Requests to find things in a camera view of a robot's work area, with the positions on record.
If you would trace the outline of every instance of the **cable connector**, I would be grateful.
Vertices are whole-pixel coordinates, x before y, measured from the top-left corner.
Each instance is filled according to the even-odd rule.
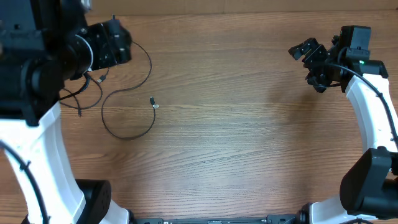
[[[108,75],[108,73],[109,73],[109,68],[107,69],[105,75],[102,75],[102,76],[99,77],[99,79],[97,79],[97,82],[98,83],[103,82],[106,79],[106,76]]]
[[[101,82],[103,82],[105,80],[105,78],[106,77],[104,75],[102,75],[102,76],[99,77],[99,79],[97,79],[97,82],[101,83]]]
[[[153,96],[151,96],[151,97],[149,98],[149,101],[150,101],[151,105],[154,107],[154,109],[159,108],[159,105],[155,104],[155,99],[154,99]]]

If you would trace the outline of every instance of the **wooden table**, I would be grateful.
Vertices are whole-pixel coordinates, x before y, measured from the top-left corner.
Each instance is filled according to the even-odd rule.
[[[115,133],[139,134],[152,121],[154,96],[155,125],[140,139],[120,141],[103,128],[101,102],[81,118],[62,107],[63,136],[75,177],[110,180],[113,199],[140,218],[262,217],[338,194],[362,154],[361,138],[345,94],[316,93],[302,63],[288,54],[309,37],[329,48],[341,26],[371,26],[371,58],[386,64],[398,106],[397,11],[120,20],[154,67],[142,87],[106,102],[105,119]],[[104,95],[146,76],[145,54],[134,46],[132,57],[110,70]],[[78,99],[88,105],[98,95],[91,84]],[[20,223],[23,194],[4,156],[0,168],[0,222]]]

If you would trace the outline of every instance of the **wire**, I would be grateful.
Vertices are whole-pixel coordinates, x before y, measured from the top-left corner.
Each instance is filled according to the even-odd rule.
[[[153,119],[153,121],[152,121],[152,124],[149,126],[149,128],[148,128],[145,132],[143,132],[142,134],[138,134],[138,135],[136,135],[136,136],[131,136],[131,137],[121,137],[121,136],[118,136],[118,135],[114,134],[114,133],[107,127],[107,125],[106,125],[106,123],[105,123],[105,119],[104,119],[104,105],[105,105],[106,100],[107,100],[111,95],[113,95],[113,94],[115,94],[115,93],[120,93],[120,92],[124,92],[124,91],[132,91],[132,90],[135,90],[136,88],[139,88],[140,86],[142,86],[142,84],[144,84],[144,83],[148,80],[149,75],[150,75],[151,72],[152,72],[152,59],[150,59],[150,56],[149,56],[148,52],[147,52],[143,47],[141,47],[141,45],[137,44],[136,42],[133,41],[132,43],[133,43],[133,44],[136,44],[136,45],[137,45],[139,48],[141,48],[141,50],[143,50],[143,51],[145,52],[145,54],[147,55],[148,60],[149,60],[149,66],[150,66],[148,75],[146,76],[146,78],[144,79],[144,81],[142,81],[140,84],[138,84],[138,85],[136,85],[136,86],[134,86],[134,87],[125,88],[125,89],[121,89],[121,90],[115,90],[115,91],[111,92],[108,96],[105,97],[105,100],[104,100],[104,102],[102,103],[102,107],[101,107],[101,118],[102,118],[102,123],[104,124],[105,129],[106,129],[112,136],[114,136],[114,137],[116,137],[116,138],[118,138],[118,139],[122,139],[122,140],[134,140],[134,139],[137,139],[137,138],[142,137],[142,136],[144,136],[145,134],[147,134],[147,133],[150,131],[150,129],[153,127],[154,123],[155,123],[155,117],[156,117],[155,109],[156,109],[157,107],[159,107],[158,105],[155,105],[155,100],[154,100],[153,97],[151,97],[151,98],[150,98],[150,103],[152,104],[152,107],[153,107],[153,109],[154,109],[154,119]]]
[[[341,83],[330,84],[329,87],[338,87],[338,86],[341,86]]]
[[[29,179],[30,184],[32,185],[33,191],[36,195],[37,203],[39,204],[40,212],[42,213],[43,224],[48,224],[50,218],[47,215],[47,211],[46,211],[45,205],[44,205],[43,196],[42,196],[42,193],[40,192],[39,186],[37,185],[37,182],[36,182],[34,176],[32,175],[32,173],[29,170],[30,162],[25,164],[25,162],[21,159],[21,157],[18,156],[18,154],[13,149],[11,149],[11,147],[9,147],[6,143],[4,143],[2,140],[0,140],[0,148],[3,148],[5,151],[7,151],[19,163],[19,165],[20,165],[19,169],[21,171],[25,172],[27,178]]]
[[[98,82],[98,83],[103,82],[103,81],[106,79],[106,76],[108,75],[108,73],[109,73],[109,68],[108,68],[108,70],[106,71],[105,75],[102,75],[102,76],[99,77],[99,79],[97,79],[97,82]]]
[[[356,77],[358,77],[359,79],[361,79],[363,82],[365,82],[365,84],[367,84],[368,87],[370,87],[376,93],[377,97],[380,98],[381,103],[383,104],[384,109],[386,111],[387,119],[388,119],[388,122],[389,122],[390,128],[391,128],[392,137],[393,137],[393,140],[394,140],[394,142],[396,144],[396,147],[398,149],[398,136],[397,136],[396,127],[394,125],[394,120],[392,119],[390,108],[389,108],[389,106],[387,104],[386,99],[383,96],[383,93],[381,93],[376,87],[374,87],[374,85],[372,85],[372,83],[370,83],[362,75],[360,75],[360,74],[358,74],[358,73],[356,73],[356,72],[352,71],[351,69],[346,68],[344,66],[336,65],[336,64],[333,64],[333,63],[323,63],[323,64],[311,66],[311,67],[321,67],[321,66],[331,66],[331,67],[343,69],[344,71],[349,72],[349,73],[355,75]]]
[[[343,56],[343,53],[346,52],[348,50],[348,47],[343,47],[340,52],[338,52],[338,56],[337,56],[337,64],[340,64],[340,60],[341,57]]]
[[[93,81],[98,86],[98,88],[99,88],[101,93],[100,93],[100,96],[99,96],[98,100],[95,103],[93,103],[92,105],[89,105],[89,106],[82,107],[82,108],[80,108],[80,110],[87,110],[87,109],[90,109],[90,108],[94,107],[95,105],[97,105],[101,101],[102,96],[103,96],[103,91],[102,91],[101,85],[96,80],[94,80],[94,78],[91,75],[89,75],[89,74],[86,74],[86,75],[87,75],[89,80]],[[67,106],[69,108],[73,108],[73,109],[79,110],[80,105],[78,104],[77,98],[75,98],[75,100],[77,102],[77,107],[76,106],[71,106],[71,105],[68,105],[68,104],[62,103],[62,102],[60,102],[60,104],[62,104],[63,106]]]
[[[70,90],[66,89],[66,88],[63,88],[63,90],[65,90],[65,91],[67,91],[68,93],[72,94],[72,92],[71,92]],[[73,96],[73,97],[74,97],[74,99],[76,100],[76,104],[77,104],[76,109],[77,109],[77,113],[78,113],[78,115],[79,115],[79,117],[80,117],[80,116],[81,116],[81,108],[80,108],[79,101],[77,100],[77,97],[76,97],[76,96]],[[64,106],[72,107],[72,106],[70,106],[70,105],[68,105],[68,104],[66,104],[66,103],[62,103],[61,101],[60,101],[60,104],[62,104],[62,105],[64,105]]]
[[[88,75],[87,73],[84,73],[84,76],[85,76],[85,78],[86,78],[86,82],[85,82],[85,84],[84,84],[78,91],[76,91],[76,92],[74,92],[74,93],[72,93],[72,94],[69,94],[69,95],[67,95],[67,96],[61,97],[60,100],[64,100],[64,99],[67,99],[67,98],[76,96],[77,94],[79,94],[79,93],[85,91],[85,90],[87,89],[88,85],[90,84],[90,80],[89,80],[89,78],[87,77],[87,75]]]

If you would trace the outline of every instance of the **wooden tabletop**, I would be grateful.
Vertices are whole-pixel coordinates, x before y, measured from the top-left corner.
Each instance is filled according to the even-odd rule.
[[[149,52],[153,71],[137,90],[107,100],[105,120],[121,136],[140,134],[152,121],[153,96],[160,105],[154,127],[135,141],[118,140],[103,127],[101,101],[81,118],[63,106],[62,131],[75,177],[110,180],[113,199],[139,218],[263,217],[338,194],[362,155],[361,138],[341,89],[317,93],[287,52],[309,37],[329,48],[341,26],[371,26],[371,58],[386,64],[398,106],[397,11],[120,20]],[[137,85],[148,69],[134,46],[132,61],[111,68],[101,84],[104,96]],[[85,106],[98,95],[91,84],[78,99]],[[0,222],[20,223],[27,209],[4,156],[0,169]]]

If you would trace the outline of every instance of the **small connector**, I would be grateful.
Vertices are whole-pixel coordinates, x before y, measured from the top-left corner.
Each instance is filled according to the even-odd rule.
[[[150,101],[151,105],[154,107],[154,109],[159,108],[159,105],[155,104],[155,99],[154,99],[153,96],[151,96],[151,97],[149,98],[149,101]]]
[[[100,76],[99,79],[97,79],[98,83],[103,82],[106,79],[106,77],[104,75]]]

